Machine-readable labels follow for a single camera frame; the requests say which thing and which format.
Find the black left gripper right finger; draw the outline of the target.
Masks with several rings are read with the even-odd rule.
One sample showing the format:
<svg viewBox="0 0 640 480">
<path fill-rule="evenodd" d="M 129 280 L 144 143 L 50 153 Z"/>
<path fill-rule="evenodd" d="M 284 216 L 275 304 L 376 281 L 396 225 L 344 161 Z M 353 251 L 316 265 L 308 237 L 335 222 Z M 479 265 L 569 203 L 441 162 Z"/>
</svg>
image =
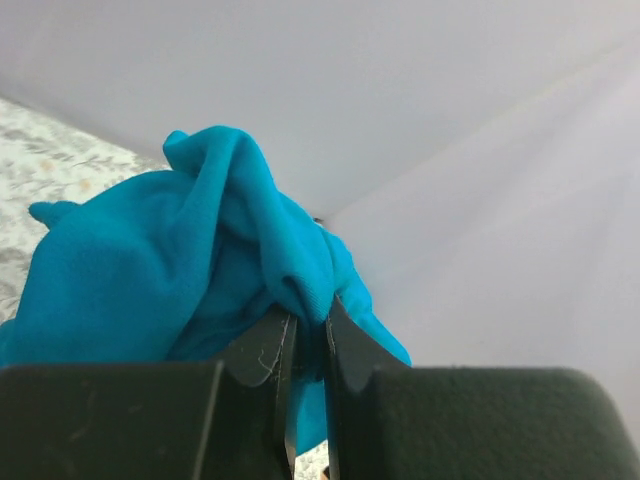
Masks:
<svg viewBox="0 0 640 480">
<path fill-rule="evenodd" d="M 334 479 L 629 479 L 633 444 L 607 392 L 564 368 L 419 368 L 340 302 L 325 323 Z"/>
</svg>

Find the blue t shirt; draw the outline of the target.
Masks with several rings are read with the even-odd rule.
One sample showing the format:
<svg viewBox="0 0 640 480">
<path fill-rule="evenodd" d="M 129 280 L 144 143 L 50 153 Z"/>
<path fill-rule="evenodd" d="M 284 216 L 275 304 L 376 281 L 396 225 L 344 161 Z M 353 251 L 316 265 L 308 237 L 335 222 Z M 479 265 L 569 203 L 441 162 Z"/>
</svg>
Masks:
<svg viewBox="0 0 640 480">
<path fill-rule="evenodd" d="M 300 320 L 306 452 L 327 436 L 321 348 L 335 300 L 393 356 L 409 354 L 344 243 L 278 190 L 249 134 L 176 131 L 163 151 L 167 169 L 85 203 L 31 205 L 47 232 L 1 327 L 1 362 L 204 360 L 278 304 Z"/>
</svg>

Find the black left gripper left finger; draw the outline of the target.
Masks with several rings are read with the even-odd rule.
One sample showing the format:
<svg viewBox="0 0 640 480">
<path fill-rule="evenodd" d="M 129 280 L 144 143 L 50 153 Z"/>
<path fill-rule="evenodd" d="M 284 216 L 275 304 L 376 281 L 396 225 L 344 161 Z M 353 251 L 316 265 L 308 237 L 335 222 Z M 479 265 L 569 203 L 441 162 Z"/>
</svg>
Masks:
<svg viewBox="0 0 640 480">
<path fill-rule="evenodd" d="M 279 307 L 212 359 L 1 373 L 5 479 L 290 479 L 297 319 Z"/>
</svg>

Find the floral patterned table mat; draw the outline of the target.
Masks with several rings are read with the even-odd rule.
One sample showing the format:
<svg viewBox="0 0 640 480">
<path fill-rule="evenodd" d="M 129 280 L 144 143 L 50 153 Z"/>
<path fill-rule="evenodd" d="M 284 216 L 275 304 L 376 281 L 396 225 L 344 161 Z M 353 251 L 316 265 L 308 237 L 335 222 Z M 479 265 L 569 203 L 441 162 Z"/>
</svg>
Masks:
<svg viewBox="0 0 640 480">
<path fill-rule="evenodd" d="M 168 167 L 1 101 L 1 320 L 15 316 L 31 256 L 46 228 L 28 213 L 34 202 L 83 203 L 134 175 Z"/>
</svg>

